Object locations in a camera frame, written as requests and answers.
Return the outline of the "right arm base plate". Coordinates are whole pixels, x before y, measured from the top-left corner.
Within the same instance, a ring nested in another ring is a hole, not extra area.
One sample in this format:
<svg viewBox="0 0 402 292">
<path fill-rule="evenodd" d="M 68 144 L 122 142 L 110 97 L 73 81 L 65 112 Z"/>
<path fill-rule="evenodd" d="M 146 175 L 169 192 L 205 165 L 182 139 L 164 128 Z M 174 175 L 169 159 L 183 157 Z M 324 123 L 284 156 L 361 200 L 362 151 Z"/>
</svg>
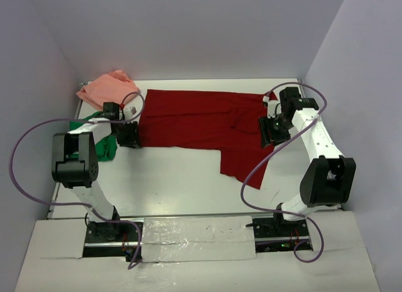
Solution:
<svg viewBox="0 0 402 292">
<path fill-rule="evenodd" d="M 286 221 L 282 216 L 253 217 L 247 224 L 254 232 L 257 253 L 312 250 L 307 223 L 304 220 Z"/>
</svg>

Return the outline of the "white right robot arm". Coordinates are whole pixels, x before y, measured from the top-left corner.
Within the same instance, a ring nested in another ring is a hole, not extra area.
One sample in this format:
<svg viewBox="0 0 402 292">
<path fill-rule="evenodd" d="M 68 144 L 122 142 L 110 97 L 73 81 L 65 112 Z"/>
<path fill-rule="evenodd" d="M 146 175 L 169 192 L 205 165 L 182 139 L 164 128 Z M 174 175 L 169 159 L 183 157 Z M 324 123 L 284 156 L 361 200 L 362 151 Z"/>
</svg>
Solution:
<svg viewBox="0 0 402 292">
<path fill-rule="evenodd" d="M 298 193 L 281 203 L 275 212 L 273 229 L 280 236 L 288 235 L 295 222 L 320 208 L 334 207 L 349 199 L 356 162 L 336 147 L 321 118 L 322 110 L 314 98 L 305 98 L 298 87 L 286 87 L 269 108 L 280 106 L 279 112 L 259 118 L 261 146 L 279 146 L 291 139 L 295 129 L 307 151 L 310 164 L 301 179 Z"/>
</svg>

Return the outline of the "red t-shirt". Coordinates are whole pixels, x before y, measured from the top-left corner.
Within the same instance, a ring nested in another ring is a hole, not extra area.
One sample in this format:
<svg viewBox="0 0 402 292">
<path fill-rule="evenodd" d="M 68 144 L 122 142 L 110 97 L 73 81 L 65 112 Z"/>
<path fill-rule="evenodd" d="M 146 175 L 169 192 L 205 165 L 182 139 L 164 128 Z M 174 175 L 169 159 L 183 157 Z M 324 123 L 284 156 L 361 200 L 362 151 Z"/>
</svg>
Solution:
<svg viewBox="0 0 402 292">
<path fill-rule="evenodd" d="M 261 146 L 259 119 L 267 114 L 262 94 L 188 90 L 147 91 L 139 120 L 144 147 L 220 151 L 220 173 L 261 188 L 266 164 L 248 174 L 274 150 Z"/>
</svg>

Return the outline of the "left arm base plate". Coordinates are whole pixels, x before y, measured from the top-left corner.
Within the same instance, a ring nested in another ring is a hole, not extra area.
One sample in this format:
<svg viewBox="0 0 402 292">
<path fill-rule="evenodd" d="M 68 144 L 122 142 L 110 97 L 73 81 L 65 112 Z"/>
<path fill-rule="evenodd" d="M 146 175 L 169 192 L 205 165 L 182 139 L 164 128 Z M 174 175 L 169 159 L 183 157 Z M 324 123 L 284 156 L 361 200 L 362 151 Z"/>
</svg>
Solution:
<svg viewBox="0 0 402 292">
<path fill-rule="evenodd" d="M 137 242 L 139 230 L 142 230 L 143 223 L 135 222 L 135 224 L 138 228 L 129 223 L 110 224 L 107 222 L 96 223 L 86 220 L 85 243 L 94 246 L 95 244 L 110 244 L 113 242 L 120 244 L 123 242 Z"/>
</svg>

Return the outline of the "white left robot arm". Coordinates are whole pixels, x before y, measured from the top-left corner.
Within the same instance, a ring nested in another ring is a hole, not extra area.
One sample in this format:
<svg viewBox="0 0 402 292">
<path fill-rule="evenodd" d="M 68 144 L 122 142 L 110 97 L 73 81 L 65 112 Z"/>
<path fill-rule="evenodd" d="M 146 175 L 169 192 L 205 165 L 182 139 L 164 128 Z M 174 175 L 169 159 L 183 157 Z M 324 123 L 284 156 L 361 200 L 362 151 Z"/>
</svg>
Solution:
<svg viewBox="0 0 402 292">
<path fill-rule="evenodd" d="M 99 116 L 76 129 L 56 133 L 52 139 L 53 179 L 73 191 L 91 222 L 103 222 L 100 233 L 109 241 L 122 236 L 123 226 L 118 222 L 117 209 L 97 181 L 99 160 L 95 146 L 102 139 L 113 137 L 120 147 L 141 147 L 138 122 L 125 119 L 122 108 L 122 104 L 106 102 Z"/>
</svg>

